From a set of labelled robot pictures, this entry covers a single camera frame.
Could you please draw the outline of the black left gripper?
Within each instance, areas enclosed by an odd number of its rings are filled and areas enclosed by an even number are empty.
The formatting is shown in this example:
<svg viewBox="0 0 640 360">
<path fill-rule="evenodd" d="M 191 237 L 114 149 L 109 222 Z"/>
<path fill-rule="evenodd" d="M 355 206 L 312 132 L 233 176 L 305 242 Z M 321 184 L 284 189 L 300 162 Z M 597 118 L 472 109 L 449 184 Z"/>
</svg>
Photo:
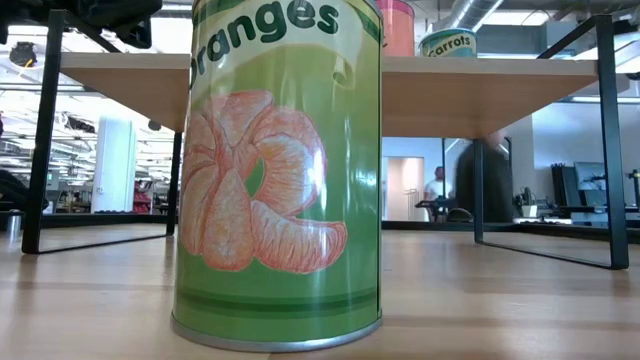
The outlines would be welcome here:
<svg viewBox="0 0 640 360">
<path fill-rule="evenodd" d="M 162 0 L 93 0 L 89 2 L 89 23 L 114 32 L 125 44 L 149 49 L 151 16 L 162 5 Z"/>
</svg>

